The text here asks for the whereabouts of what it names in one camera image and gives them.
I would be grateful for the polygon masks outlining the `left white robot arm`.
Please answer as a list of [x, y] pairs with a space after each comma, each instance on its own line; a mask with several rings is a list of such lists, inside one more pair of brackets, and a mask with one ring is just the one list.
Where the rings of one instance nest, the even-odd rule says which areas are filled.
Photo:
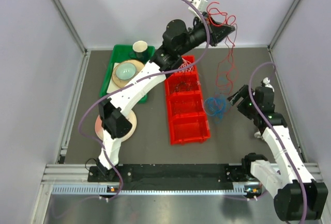
[[201, 45], [215, 47], [235, 31], [235, 26], [218, 23], [207, 13], [193, 20], [193, 27], [175, 19], [167, 24], [163, 42], [143, 69], [129, 83], [117, 92], [102, 100], [99, 115], [103, 128], [103, 147], [97, 159], [99, 174], [106, 181], [117, 176], [115, 165], [119, 161], [119, 150], [123, 137], [132, 129], [127, 116], [138, 101], [156, 85], [176, 73], [182, 65], [182, 56]]

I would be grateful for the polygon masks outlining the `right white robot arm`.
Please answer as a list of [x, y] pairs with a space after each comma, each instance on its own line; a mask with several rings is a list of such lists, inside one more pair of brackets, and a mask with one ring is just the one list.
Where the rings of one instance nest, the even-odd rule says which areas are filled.
[[318, 220], [328, 196], [324, 182], [318, 182], [302, 162], [291, 140], [282, 114], [275, 112], [274, 90], [266, 85], [251, 89], [242, 86], [228, 97], [231, 105], [258, 128], [269, 146], [278, 169], [263, 155], [250, 153], [242, 159], [242, 176], [258, 179], [273, 197], [274, 208], [282, 221]]

